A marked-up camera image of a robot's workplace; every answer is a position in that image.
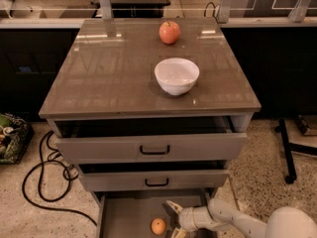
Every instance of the red apple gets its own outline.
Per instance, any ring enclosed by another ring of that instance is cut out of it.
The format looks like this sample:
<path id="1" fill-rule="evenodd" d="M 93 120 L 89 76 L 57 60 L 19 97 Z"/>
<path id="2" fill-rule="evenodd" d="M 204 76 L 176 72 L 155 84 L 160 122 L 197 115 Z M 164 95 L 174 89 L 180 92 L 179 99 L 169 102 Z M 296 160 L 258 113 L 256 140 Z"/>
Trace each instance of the red apple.
<path id="1" fill-rule="evenodd" d="M 180 29 L 177 23 L 166 21 L 159 27 L 159 37 L 165 44 L 173 44 L 178 40 Z"/>

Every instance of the speckled floor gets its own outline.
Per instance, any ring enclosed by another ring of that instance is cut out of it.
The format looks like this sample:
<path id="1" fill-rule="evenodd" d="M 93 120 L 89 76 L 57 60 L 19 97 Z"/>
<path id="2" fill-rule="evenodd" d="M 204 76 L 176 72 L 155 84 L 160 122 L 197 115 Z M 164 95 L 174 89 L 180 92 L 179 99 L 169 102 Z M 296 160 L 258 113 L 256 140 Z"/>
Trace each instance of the speckled floor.
<path id="1" fill-rule="evenodd" d="M 50 127 L 46 123 L 32 123 L 35 136 L 19 165 L 0 166 L 0 237 L 95 237 L 96 228 L 81 215 L 48 211 L 34 207 L 22 194 L 22 182 L 28 171 L 40 162 L 39 143 Z M 297 171 L 294 184 L 286 184 L 285 159 L 280 135 L 274 131 L 275 120 L 253 120 L 247 131 L 248 141 L 240 156 L 230 165 L 230 177 L 218 189 L 216 196 L 233 207 L 264 222 L 277 208 L 289 205 L 304 210 L 317 222 L 317 159 L 293 153 Z M 291 120 L 286 121 L 289 140 L 317 147 L 316 137 L 301 136 Z M 44 146 L 44 157 L 50 153 Z M 97 221 L 99 207 L 91 194 L 76 180 L 70 193 L 61 201 L 45 203 L 37 194 L 39 171 L 26 184 L 27 195 L 40 205 L 83 211 Z M 62 169 L 46 167 L 44 195 L 49 198 L 62 194 L 66 182 Z M 244 237 L 235 228 L 218 233 L 222 238 Z"/>

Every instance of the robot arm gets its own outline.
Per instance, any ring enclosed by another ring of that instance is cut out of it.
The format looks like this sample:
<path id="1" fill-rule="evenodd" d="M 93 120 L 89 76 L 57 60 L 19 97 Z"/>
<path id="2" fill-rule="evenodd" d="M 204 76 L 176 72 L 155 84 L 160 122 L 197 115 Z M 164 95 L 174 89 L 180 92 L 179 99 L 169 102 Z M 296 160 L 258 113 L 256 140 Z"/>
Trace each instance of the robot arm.
<path id="1" fill-rule="evenodd" d="M 317 225 L 304 212 L 282 207 L 265 224 L 231 207 L 225 201 L 213 198 L 208 206 L 186 207 L 168 201 L 178 214 L 180 229 L 175 228 L 171 238 L 184 238 L 188 232 L 205 228 L 211 231 L 235 226 L 247 238 L 317 238 Z"/>

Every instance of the table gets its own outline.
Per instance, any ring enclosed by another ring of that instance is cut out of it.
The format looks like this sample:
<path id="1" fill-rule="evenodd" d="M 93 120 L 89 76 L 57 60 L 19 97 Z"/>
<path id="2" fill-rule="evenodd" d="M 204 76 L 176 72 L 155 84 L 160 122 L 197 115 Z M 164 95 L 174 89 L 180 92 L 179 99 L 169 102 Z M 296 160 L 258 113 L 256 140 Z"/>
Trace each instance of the table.
<path id="1" fill-rule="evenodd" d="M 201 191 L 213 196 L 224 184 L 261 109 L 214 19 L 173 19 L 174 45 L 159 39 L 165 20 L 85 21 L 40 111 L 100 204 L 98 237 L 150 237 L 141 223 L 158 215 L 172 229 L 166 198 L 206 203 Z M 169 58 L 198 65 L 188 93 L 159 87 L 155 66 Z"/>

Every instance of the drawer handle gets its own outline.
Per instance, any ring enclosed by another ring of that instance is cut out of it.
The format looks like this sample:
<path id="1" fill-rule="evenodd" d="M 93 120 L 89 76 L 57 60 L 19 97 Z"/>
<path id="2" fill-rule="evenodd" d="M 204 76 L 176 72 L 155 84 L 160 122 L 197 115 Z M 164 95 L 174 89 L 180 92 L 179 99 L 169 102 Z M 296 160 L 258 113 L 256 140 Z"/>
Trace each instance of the drawer handle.
<path id="1" fill-rule="evenodd" d="M 167 145 L 166 151 L 164 151 L 164 152 L 145 152 L 145 151 L 143 151 L 143 146 L 140 146 L 140 152 L 143 155 L 167 155 L 167 154 L 169 154 L 169 150 L 170 150 L 170 145 Z"/>
<path id="2" fill-rule="evenodd" d="M 165 183 L 159 183 L 159 184 L 149 184 L 148 180 L 146 179 L 146 186 L 167 186 L 168 183 L 169 183 L 169 179 L 168 178 L 166 179 Z"/>

